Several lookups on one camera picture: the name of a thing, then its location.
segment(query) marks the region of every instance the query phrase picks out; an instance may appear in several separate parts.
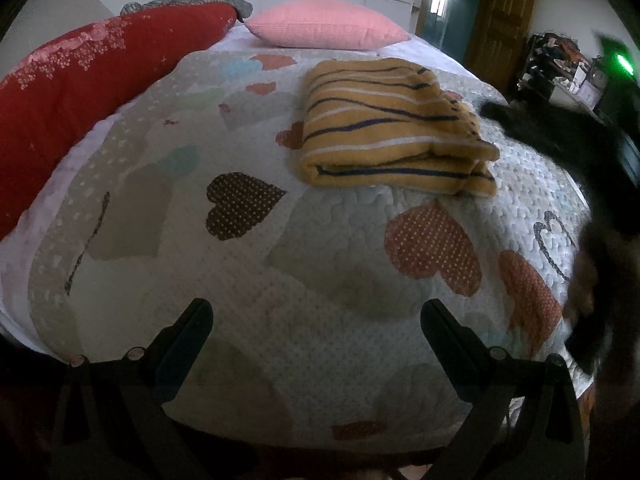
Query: wooden door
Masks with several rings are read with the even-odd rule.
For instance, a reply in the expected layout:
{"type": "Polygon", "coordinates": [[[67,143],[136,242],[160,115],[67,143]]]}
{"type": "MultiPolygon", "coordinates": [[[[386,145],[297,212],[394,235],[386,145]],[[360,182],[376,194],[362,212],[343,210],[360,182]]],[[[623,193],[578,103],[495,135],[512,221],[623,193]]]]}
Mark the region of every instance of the wooden door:
{"type": "Polygon", "coordinates": [[[529,35],[536,0],[480,0],[465,66],[507,94],[529,35]]]}

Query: green led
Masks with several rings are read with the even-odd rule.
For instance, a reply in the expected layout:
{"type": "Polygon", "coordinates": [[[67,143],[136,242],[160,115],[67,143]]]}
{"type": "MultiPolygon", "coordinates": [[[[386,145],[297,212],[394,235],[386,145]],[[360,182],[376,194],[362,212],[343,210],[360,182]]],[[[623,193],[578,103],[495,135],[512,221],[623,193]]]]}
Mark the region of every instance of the green led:
{"type": "Polygon", "coordinates": [[[622,56],[622,54],[618,54],[618,63],[620,63],[620,65],[622,65],[622,67],[629,72],[630,75],[634,74],[634,68],[631,66],[631,63],[629,63],[625,57],[622,56]]]}

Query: white stripe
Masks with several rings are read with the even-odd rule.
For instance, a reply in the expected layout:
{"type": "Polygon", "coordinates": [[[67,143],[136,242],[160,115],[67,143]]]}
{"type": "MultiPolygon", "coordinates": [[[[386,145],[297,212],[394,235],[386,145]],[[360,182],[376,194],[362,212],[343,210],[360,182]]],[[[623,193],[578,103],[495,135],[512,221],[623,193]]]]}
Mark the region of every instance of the white stripe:
{"type": "Polygon", "coordinates": [[[478,146],[477,140],[464,140],[464,139],[443,139],[441,137],[398,137],[396,139],[381,140],[380,142],[372,142],[371,144],[339,144],[338,146],[327,146],[326,148],[318,148],[312,152],[305,153],[302,158],[306,158],[311,155],[317,155],[318,153],[333,153],[333,152],[349,152],[349,151],[364,151],[375,150],[377,148],[386,148],[387,146],[400,146],[402,144],[414,144],[417,142],[433,142],[435,144],[452,144],[454,146],[478,146]]]}
{"type": "Polygon", "coordinates": [[[324,112],[323,114],[320,114],[309,121],[305,121],[305,123],[311,124],[315,121],[319,121],[320,119],[324,119],[325,117],[341,114],[342,112],[350,112],[352,110],[369,110],[369,108],[365,108],[362,105],[351,105],[351,106],[345,106],[342,108],[335,108],[334,110],[329,110],[328,112],[324,112]]]}
{"type": "Polygon", "coordinates": [[[335,92],[335,91],[353,92],[354,94],[380,95],[383,97],[397,97],[398,99],[404,99],[405,101],[409,101],[414,105],[428,105],[432,103],[438,103],[443,100],[442,97],[436,97],[433,99],[427,99],[426,101],[416,101],[415,99],[411,99],[410,97],[407,97],[406,95],[402,95],[402,94],[393,94],[391,92],[376,92],[375,90],[362,90],[360,88],[348,88],[346,86],[340,86],[338,88],[324,88],[322,90],[317,90],[315,92],[322,93],[322,92],[335,92]]]}

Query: patchwork quilt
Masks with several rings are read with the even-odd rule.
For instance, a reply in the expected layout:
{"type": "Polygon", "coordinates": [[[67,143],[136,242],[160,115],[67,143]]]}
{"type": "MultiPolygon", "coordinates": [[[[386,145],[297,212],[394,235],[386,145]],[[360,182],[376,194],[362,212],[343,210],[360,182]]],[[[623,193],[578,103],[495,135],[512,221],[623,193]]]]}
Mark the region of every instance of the patchwork quilt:
{"type": "MultiPolygon", "coordinates": [[[[560,352],[580,394],[561,312],[588,211],[566,173],[481,120],[494,197],[304,184],[304,79],[326,59],[363,58],[197,52],[99,123],[0,244],[2,319],[98,362],[206,298],[212,333],[164,409],[276,446],[446,444],[470,407],[420,331],[430,298],[513,356],[560,352]]],[[[472,110],[503,101],[434,74],[472,110]]]]}

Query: folded yellow towel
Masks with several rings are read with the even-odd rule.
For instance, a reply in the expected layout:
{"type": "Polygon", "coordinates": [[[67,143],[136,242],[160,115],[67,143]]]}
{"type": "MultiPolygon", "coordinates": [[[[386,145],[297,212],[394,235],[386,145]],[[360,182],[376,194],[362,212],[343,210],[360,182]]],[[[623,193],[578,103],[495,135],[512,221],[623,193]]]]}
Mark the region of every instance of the folded yellow towel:
{"type": "Polygon", "coordinates": [[[390,184],[491,196],[498,148],[478,118],[402,59],[323,61],[306,77],[300,170],[316,186],[390,184]]]}

